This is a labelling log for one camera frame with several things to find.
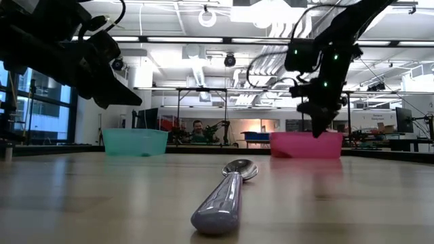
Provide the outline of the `teal plastic bin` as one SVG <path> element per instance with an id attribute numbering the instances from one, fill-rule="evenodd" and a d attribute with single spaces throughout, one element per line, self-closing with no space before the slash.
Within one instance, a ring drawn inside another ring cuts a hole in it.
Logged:
<path id="1" fill-rule="evenodd" d="M 105 153 L 111 156 L 149 157 L 162 155 L 168 133 L 156 129 L 111 128 L 102 132 Z"/>

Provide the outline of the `black aluminium table frame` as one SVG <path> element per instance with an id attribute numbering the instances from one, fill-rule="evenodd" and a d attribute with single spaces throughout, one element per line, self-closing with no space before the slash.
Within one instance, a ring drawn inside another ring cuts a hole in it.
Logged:
<path id="1" fill-rule="evenodd" d="M 270 149 L 246 149 L 246 148 L 229 148 L 229 147 L 211 147 L 211 148 L 181 148 L 167 147 L 166 153 L 172 154 L 207 154 L 207 155 L 271 155 Z M 36 155 L 56 155 L 68 153 L 100 153 L 104 152 L 103 146 L 74 145 L 74 146 L 16 146 L 13 149 L 13 156 L 36 156 Z M 341 155 L 346 157 L 363 157 L 370 159 L 382 159 L 391 161 L 404 161 L 412 163 L 425 163 L 434 165 L 433 153 L 422 152 L 399 152 L 383 150 L 353 150 L 344 148 Z"/>

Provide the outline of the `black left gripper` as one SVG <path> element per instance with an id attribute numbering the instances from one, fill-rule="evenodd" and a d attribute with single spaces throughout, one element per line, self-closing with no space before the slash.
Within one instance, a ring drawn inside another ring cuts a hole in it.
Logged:
<path id="1" fill-rule="evenodd" d="M 76 88 L 82 97 L 93 98 L 103 109 L 142 104 L 142 99 L 114 76 L 110 61 L 119 56 L 120 49 L 105 30 L 84 41 L 68 43 L 67 54 L 68 86 Z"/>

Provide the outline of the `small white cylinder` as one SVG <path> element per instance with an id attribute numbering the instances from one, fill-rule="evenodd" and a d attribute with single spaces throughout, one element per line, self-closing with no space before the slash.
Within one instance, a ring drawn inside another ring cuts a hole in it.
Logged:
<path id="1" fill-rule="evenodd" d="M 14 145 L 10 142 L 5 144 L 5 150 L 4 150 L 4 161 L 11 161 L 12 157 L 13 157 L 13 150 L 14 150 Z"/>

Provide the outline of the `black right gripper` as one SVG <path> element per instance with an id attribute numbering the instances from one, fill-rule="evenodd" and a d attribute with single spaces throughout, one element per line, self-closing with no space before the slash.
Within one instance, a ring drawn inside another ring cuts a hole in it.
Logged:
<path id="1" fill-rule="evenodd" d="M 323 79 L 311 79 L 302 85 L 290 88 L 293 98 L 307 98 L 297 106 L 297 111 L 311 116 L 312 135 L 320 137 L 328 132 L 333 120 L 339 115 L 339 110 L 348 104 L 348 99 L 341 96 L 342 84 Z"/>

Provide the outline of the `blue plastic crate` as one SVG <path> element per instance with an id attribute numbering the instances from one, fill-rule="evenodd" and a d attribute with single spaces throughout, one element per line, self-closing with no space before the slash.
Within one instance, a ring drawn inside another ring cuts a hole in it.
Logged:
<path id="1" fill-rule="evenodd" d="M 255 131 L 244 131 L 241 134 L 244 135 L 244 140 L 252 140 L 252 141 L 269 141 L 270 133 L 266 132 L 255 132 Z"/>

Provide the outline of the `person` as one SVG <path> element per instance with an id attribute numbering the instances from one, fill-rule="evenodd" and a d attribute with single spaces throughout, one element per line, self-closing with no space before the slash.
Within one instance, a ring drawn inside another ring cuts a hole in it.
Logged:
<path id="1" fill-rule="evenodd" d="M 212 140 L 207 138 L 203 132 L 203 123 L 200 120 L 193 121 L 193 131 L 191 133 L 192 143 L 211 143 Z"/>

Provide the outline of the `grey-handled spoon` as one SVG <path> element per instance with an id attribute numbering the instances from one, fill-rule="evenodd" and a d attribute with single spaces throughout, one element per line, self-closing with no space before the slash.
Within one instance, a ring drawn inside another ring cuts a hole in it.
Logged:
<path id="1" fill-rule="evenodd" d="M 258 166 L 249 159 L 236 159 L 222 168 L 222 175 L 191 216 L 191 224 L 203 235 L 226 235 L 239 228 L 242 186 L 258 175 Z"/>

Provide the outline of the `large dark-framed window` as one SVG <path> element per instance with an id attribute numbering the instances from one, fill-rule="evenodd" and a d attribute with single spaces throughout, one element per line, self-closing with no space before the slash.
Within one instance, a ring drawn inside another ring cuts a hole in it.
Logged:
<path id="1" fill-rule="evenodd" d="M 28 68 L 12 73 L 0 61 L 1 129 L 26 138 L 27 144 L 54 144 L 73 139 L 77 94 L 67 85 Z"/>

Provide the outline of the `pink plastic bin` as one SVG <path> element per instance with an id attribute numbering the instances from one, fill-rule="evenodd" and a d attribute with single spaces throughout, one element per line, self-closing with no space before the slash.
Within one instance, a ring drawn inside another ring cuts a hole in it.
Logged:
<path id="1" fill-rule="evenodd" d="M 324 132 L 314 138 L 311 132 L 273 132 L 269 138 L 271 156 L 294 159 L 338 159 L 341 133 Z"/>

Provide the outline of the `long ceiling light fixture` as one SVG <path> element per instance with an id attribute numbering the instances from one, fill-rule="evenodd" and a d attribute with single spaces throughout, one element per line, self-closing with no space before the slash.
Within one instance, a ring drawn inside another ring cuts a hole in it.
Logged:
<path id="1" fill-rule="evenodd" d="M 167 44 L 222 44 L 222 45 L 287 45 L 290 38 L 261 38 L 261 37 L 189 37 L 189 36 L 112 36 L 118 43 L 167 43 Z M 361 47 L 388 48 L 430 48 L 434 47 L 434 40 L 373 40 L 359 39 L 356 41 Z"/>

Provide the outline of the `black computer monitor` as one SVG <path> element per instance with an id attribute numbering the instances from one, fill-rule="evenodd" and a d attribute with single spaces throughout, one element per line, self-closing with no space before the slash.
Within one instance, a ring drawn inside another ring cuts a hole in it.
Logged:
<path id="1" fill-rule="evenodd" d="M 150 108 L 146 110 L 139 110 L 134 113 L 135 128 L 138 129 L 157 129 L 158 122 L 158 108 Z"/>
<path id="2" fill-rule="evenodd" d="M 399 133 L 413 133 L 412 111 L 406 108 L 396 108 L 397 131 Z"/>

